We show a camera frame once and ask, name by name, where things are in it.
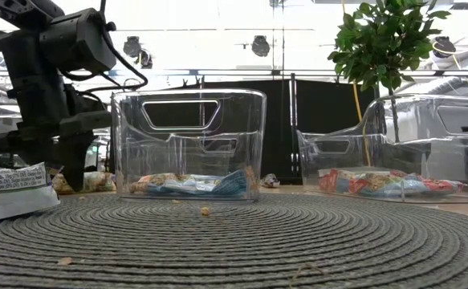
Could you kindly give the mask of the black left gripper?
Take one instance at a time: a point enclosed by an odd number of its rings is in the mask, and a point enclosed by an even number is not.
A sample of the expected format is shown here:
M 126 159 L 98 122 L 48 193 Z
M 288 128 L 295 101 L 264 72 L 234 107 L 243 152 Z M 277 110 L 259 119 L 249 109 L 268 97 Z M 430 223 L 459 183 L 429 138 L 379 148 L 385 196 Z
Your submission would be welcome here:
M 62 165 L 67 183 L 79 192 L 93 130 L 110 127 L 111 113 L 101 100 L 60 78 L 10 81 L 7 96 L 17 101 L 21 121 L 15 130 L 0 133 L 0 153 L 18 154 L 28 165 Z

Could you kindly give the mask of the white snack bag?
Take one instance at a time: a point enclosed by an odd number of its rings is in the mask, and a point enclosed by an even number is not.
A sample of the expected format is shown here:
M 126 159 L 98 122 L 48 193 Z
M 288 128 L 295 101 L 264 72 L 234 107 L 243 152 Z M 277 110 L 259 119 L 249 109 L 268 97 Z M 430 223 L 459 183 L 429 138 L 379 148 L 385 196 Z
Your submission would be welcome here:
M 0 220 L 59 204 L 43 162 L 21 169 L 0 168 Z

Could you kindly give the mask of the blue orange granola bar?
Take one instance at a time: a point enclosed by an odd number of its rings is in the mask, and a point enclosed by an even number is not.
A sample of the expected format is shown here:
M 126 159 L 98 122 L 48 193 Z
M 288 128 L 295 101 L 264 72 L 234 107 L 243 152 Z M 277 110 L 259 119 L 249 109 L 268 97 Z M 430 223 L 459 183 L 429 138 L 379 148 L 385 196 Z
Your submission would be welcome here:
M 147 192 L 149 187 L 160 188 L 167 181 L 175 181 L 177 184 L 188 180 L 187 175 L 175 173 L 158 173 L 141 177 L 138 181 L 134 181 L 128 187 L 130 193 Z

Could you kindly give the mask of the clear plastic bin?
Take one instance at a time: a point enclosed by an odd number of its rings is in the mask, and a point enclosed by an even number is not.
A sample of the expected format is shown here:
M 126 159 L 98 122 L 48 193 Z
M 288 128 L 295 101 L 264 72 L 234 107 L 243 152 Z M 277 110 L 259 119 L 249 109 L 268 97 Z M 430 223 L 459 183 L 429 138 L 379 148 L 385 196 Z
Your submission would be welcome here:
M 112 97 L 112 133 L 117 193 L 122 197 L 177 200 L 255 201 L 257 185 L 238 198 L 130 193 L 129 185 L 146 175 L 167 173 L 166 141 L 178 136 L 215 136 L 257 132 L 263 143 L 267 97 L 246 89 L 177 89 L 122 92 Z
M 328 134 L 298 132 L 303 186 L 317 193 L 319 170 L 399 170 L 460 181 L 445 196 L 346 197 L 408 203 L 468 203 L 468 96 L 404 95 L 374 100 L 362 121 Z
M 215 136 L 178 136 L 166 141 L 167 173 L 226 176 L 239 169 L 259 175 L 261 135 L 257 132 L 223 133 Z

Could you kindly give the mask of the black ceiling fixture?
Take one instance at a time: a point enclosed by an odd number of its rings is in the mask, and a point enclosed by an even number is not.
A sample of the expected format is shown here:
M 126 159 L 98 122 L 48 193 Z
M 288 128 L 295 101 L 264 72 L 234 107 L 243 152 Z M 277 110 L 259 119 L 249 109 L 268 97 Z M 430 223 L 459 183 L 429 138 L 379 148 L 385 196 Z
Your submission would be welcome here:
M 265 35 L 256 35 L 251 44 L 252 52 L 258 57 L 267 57 L 271 50 L 267 37 Z
M 123 52 L 129 57 L 135 58 L 140 54 L 140 51 L 140 38 L 138 36 L 128 36 L 123 45 Z
M 136 64 L 139 64 L 142 69 L 152 69 L 153 68 L 153 58 L 149 51 L 141 49 Z
M 435 38 L 433 49 L 439 54 L 448 57 L 456 52 L 456 47 L 448 36 L 438 36 Z

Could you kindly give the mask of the round grey woven mat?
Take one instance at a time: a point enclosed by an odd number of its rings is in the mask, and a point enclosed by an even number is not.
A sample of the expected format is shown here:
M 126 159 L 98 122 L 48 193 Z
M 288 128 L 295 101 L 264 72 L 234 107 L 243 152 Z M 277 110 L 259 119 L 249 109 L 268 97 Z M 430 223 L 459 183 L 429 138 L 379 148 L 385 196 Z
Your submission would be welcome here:
M 0 221 L 0 288 L 288 289 L 305 263 L 328 274 L 306 270 L 295 289 L 467 289 L 468 216 L 312 195 L 104 194 Z

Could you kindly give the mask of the black backdrop panel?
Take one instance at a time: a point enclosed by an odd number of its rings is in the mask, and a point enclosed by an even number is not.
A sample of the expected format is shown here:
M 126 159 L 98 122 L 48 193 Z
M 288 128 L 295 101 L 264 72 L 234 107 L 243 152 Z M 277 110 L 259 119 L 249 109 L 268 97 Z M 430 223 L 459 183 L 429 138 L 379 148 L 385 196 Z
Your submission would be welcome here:
M 273 173 L 284 185 L 300 185 L 299 153 L 295 131 L 329 133 L 359 123 L 358 115 L 374 100 L 369 88 L 354 96 L 346 83 L 303 79 L 247 80 L 183 83 L 179 89 L 242 88 L 267 96 L 266 127 L 263 140 L 263 176 Z

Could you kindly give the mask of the thin brown twig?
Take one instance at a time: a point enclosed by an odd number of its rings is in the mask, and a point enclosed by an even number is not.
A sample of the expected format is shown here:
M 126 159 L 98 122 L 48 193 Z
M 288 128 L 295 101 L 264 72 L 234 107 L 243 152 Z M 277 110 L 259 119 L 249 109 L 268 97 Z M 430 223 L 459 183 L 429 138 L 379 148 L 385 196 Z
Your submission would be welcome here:
M 288 289 L 295 289 L 294 285 L 297 282 L 299 276 L 306 270 L 313 270 L 313 271 L 316 271 L 316 272 L 320 273 L 321 275 L 327 275 L 328 274 L 328 272 L 326 270 L 319 268 L 315 264 L 305 263 L 302 266 L 300 266 L 297 269 L 297 271 L 292 275 L 292 277 L 289 279 Z

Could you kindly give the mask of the green potted plant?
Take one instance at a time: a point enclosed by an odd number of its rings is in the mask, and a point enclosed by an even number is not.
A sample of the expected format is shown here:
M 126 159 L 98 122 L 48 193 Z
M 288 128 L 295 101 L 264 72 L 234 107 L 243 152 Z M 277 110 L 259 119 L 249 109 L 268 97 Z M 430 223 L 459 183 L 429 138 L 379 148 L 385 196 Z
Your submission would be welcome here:
M 361 3 L 352 14 L 344 13 L 328 56 L 336 76 L 360 84 L 361 90 L 383 86 L 390 96 L 403 81 L 412 82 L 403 71 L 415 71 L 429 58 L 430 38 L 442 32 L 433 28 L 433 22 L 450 15 L 438 10 L 436 2 L 376 0 Z

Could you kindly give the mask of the silver air duct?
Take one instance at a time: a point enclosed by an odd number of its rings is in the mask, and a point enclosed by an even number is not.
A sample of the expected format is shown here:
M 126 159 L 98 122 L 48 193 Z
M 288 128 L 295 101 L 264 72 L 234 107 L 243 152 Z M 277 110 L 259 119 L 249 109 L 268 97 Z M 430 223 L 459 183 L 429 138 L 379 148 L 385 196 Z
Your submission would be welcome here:
M 468 77 L 441 77 L 399 88 L 397 94 L 468 96 Z

